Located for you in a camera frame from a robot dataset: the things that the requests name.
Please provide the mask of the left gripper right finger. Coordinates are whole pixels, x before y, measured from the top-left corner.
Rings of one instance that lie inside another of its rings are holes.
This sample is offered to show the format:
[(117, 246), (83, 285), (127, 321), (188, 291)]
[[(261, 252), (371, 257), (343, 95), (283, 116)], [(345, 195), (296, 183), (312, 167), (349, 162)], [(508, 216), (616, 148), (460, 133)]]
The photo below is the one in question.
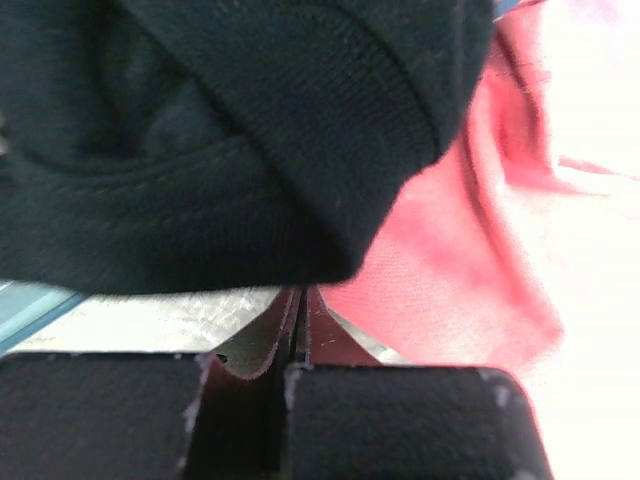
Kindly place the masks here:
[(506, 372), (384, 366), (304, 293), (285, 374), (288, 479), (548, 479), (528, 398)]

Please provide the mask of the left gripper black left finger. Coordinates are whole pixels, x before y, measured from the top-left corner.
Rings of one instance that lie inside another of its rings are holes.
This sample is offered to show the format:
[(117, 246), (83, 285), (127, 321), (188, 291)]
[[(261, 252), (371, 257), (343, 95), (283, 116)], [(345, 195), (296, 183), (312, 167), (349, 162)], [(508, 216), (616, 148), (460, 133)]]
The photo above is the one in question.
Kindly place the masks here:
[(300, 294), (211, 353), (15, 353), (1, 361), (5, 479), (273, 479)]

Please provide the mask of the pink t shirt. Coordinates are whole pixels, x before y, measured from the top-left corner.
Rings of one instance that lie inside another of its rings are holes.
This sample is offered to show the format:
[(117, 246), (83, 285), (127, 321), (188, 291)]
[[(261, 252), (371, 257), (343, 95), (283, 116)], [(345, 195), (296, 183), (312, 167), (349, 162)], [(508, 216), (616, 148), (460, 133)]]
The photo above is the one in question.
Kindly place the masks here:
[(447, 155), (402, 190), (338, 315), (528, 391), (554, 475), (639, 475), (639, 5), (524, 1)]

